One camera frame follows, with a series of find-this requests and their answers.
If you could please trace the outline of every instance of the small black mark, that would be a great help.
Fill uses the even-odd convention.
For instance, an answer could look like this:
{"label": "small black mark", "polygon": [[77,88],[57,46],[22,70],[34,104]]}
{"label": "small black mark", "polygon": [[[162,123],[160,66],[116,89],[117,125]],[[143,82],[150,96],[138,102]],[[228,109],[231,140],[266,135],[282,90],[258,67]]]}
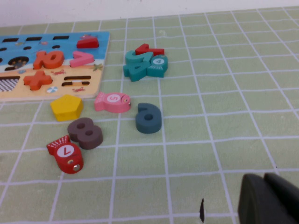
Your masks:
{"label": "small black mark", "polygon": [[64,80],[70,80],[70,79],[91,79],[91,76],[67,76],[64,77]]}
{"label": "small black mark", "polygon": [[64,82],[61,84],[61,86],[66,86],[66,85],[73,85],[73,83],[72,82]]}
{"label": "small black mark", "polygon": [[26,41],[40,41],[42,39],[41,36],[37,36],[37,37],[28,37],[26,39]]}
{"label": "small black mark", "polygon": [[20,77],[19,76],[0,77],[0,80],[4,80],[4,79],[20,79]]}
{"label": "small black mark", "polygon": [[70,36],[54,36],[53,40],[68,40]]}
{"label": "small black mark", "polygon": [[205,221],[204,199],[201,200],[200,209],[199,209],[199,217],[200,217],[202,223],[204,223],[204,221]]}
{"label": "small black mark", "polygon": [[19,38],[6,38],[2,41],[2,43],[4,42],[16,42],[18,41]]}

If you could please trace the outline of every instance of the wooden toy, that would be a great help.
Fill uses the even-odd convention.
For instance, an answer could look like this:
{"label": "wooden toy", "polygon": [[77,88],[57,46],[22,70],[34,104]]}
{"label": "wooden toy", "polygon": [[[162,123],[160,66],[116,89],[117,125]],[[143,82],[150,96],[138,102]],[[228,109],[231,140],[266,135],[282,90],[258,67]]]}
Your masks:
{"label": "wooden toy", "polygon": [[79,97],[64,95],[50,103],[57,121],[75,120],[83,110],[83,101]]}
{"label": "wooden toy", "polygon": [[49,85],[53,82],[51,76],[47,76],[44,71],[37,71],[34,76],[25,76],[24,85],[29,85],[30,90],[39,90],[42,85]]}
{"label": "wooden toy", "polygon": [[147,75],[163,78],[167,69],[168,58],[165,55],[157,55],[151,59],[151,66],[147,68]]}
{"label": "wooden toy", "polygon": [[131,82],[136,82],[146,77],[148,67],[150,67],[149,62],[127,64],[123,66],[123,73],[125,77],[130,78]]}
{"label": "wooden toy", "polygon": [[62,51],[45,51],[36,54],[36,60],[33,62],[33,69],[41,69],[44,66],[47,69],[55,69],[60,67],[64,62],[64,54]]}
{"label": "wooden toy", "polygon": [[83,149],[93,149],[103,142],[102,130],[90,118],[79,118],[67,128],[72,141],[79,142]]}
{"label": "wooden toy", "polygon": [[164,55],[164,49],[150,49],[147,43],[142,44],[135,50],[136,55],[144,54],[146,52],[153,52],[154,56]]}
{"label": "wooden toy", "polygon": [[[0,101],[49,100],[64,95],[96,97],[109,36],[106,31],[0,36]],[[97,40],[99,46],[78,49],[77,42],[81,40]],[[37,71],[50,76],[52,83],[33,91],[29,84],[24,85],[28,83],[24,78]]]}
{"label": "wooden toy", "polygon": [[47,145],[50,155],[53,155],[58,167],[67,174],[79,172],[84,161],[79,147],[71,143],[68,135]]}
{"label": "wooden toy", "polygon": [[100,92],[94,101],[96,111],[109,111],[111,113],[124,113],[130,110],[130,97],[120,92],[105,94]]}
{"label": "wooden toy", "polygon": [[150,62],[154,54],[152,52],[144,53],[142,55],[136,55],[135,51],[130,50],[126,53],[126,64]]}
{"label": "wooden toy", "polygon": [[72,68],[94,62],[94,57],[92,54],[88,54],[80,51],[74,51],[73,57],[74,59],[70,60],[70,66]]}
{"label": "wooden toy", "polygon": [[144,134],[155,133],[162,127],[162,115],[153,104],[138,104],[138,114],[135,118],[136,128]]}
{"label": "wooden toy", "polygon": [[98,48],[99,41],[97,38],[84,38],[77,42],[77,48]]}

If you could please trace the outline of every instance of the white circle label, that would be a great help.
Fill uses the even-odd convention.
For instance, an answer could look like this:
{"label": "white circle label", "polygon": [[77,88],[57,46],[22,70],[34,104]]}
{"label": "white circle label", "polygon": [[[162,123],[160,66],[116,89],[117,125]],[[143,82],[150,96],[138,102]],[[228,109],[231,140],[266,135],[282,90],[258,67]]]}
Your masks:
{"label": "white circle label", "polygon": [[164,59],[161,58],[156,58],[155,60],[153,60],[154,64],[163,64],[164,63]]}
{"label": "white circle label", "polygon": [[74,153],[75,149],[73,146],[71,145],[65,145],[65,146],[61,146],[58,150],[57,150],[57,155],[59,157],[68,157],[70,155],[72,155]]}
{"label": "white circle label", "polygon": [[115,102],[119,101],[120,99],[121,99],[121,97],[117,94],[112,94],[107,97],[107,101],[110,103],[115,103]]}

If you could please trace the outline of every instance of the number puzzle piece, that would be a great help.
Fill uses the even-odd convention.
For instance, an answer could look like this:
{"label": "number puzzle piece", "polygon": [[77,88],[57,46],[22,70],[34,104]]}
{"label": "number puzzle piece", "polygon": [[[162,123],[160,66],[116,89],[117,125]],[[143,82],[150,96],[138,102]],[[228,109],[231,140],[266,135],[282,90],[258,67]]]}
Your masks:
{"label": "number puzzle piece", "polygon": [[67,128],[72,141],[79,142],[83,149],[93,149],[103,142],[102,130],[90,118],[79,118]]}
{"label": "number puzzle piece", "polygon": [[164,55],[164,49],[150,49],[147,43],[142,44],[139,48],[135,50],[136,55],[144,54],[146,52],[153,52],[154,56]]}
{"label": "number puzzle piece", "polygon": [[60,67],[63,62],[64,54],[62,51],[52,51],[48,54],[45,51],[41,51],[36,54],[33,69],[41,69],[42,66],[47,69],[55,69]]}
{"label": "number puzzle piece", "polygon": [[74,51],[73,57],[74,59],[70,60],[70,66],[72,68],[94,62],[94,57],[92,54],[88,54],[80,51]]}
{"label": "number puzzle piece", "polygon": [[140,103],[135,122],[137,130],[141,133],[155,133],[162,127],[161,111],[153,104]]}
{"label": "number puzzle piece", "polygon": [[39,90],[42,85],[49,85],[53,82],[51,76],[44,71],[37,71],[34,76],[25,76],[24,85],[29,85],[30,90]]}
{"label": "number puzzle piece", "polygon": [[109,111],[111,113],[124,113],[130,110],[130,97],[120,92],[105,94],[100,92],[94,101],[96,111]]}
{"label": "number puzzle piece", "polygon": [[47,149],[54,156],[58,167],[67,174],[77,173],[84,166],[79,147],[71,143],[68,135],[49,143]]}
{"label": "number puzzle piece", "polygon": [[135,51],[130,50],[126,53],[126,64],[150,62],[153,55],[154,54],[152,52],[144,53],[142,55],[136,55]]}
{"label": "number puzzle piece", "polygon": [[50,105],[57,121],[78,119],[83,110],[82,99],[71,95],[64,95]]}
{"label": "number puzzle piece", "polygon": [[149,62],[127,64],[123,66],[123,73],[125,77],[130,77],[131,82],[136,82],[146,77],[146,70],[149,66]]}
{"label": "number puzzle piece", "polygon": [[147,68],[147,75],[163,78],[167,69],[168,58],[165,55],[157,55],[151,59],[151,66]]}
{"label": "number puzzle piece", "polygon": [[96,37],[86,38],[77,42],[77,48],[98,48],[99,41]]}

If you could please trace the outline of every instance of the pink fish piece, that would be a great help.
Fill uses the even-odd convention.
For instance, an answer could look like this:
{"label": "pink fish piece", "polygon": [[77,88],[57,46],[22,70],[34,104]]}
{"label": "pink fish piece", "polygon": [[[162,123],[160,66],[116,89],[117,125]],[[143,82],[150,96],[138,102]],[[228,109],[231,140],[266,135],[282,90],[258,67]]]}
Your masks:
{"label": "pink fish piece", "polygon": [[96,111],[105,110],[111,113],[124,113],[130,110],[130,107],[130,96],[120,92],[109,94],[100,92],[94,101]]}

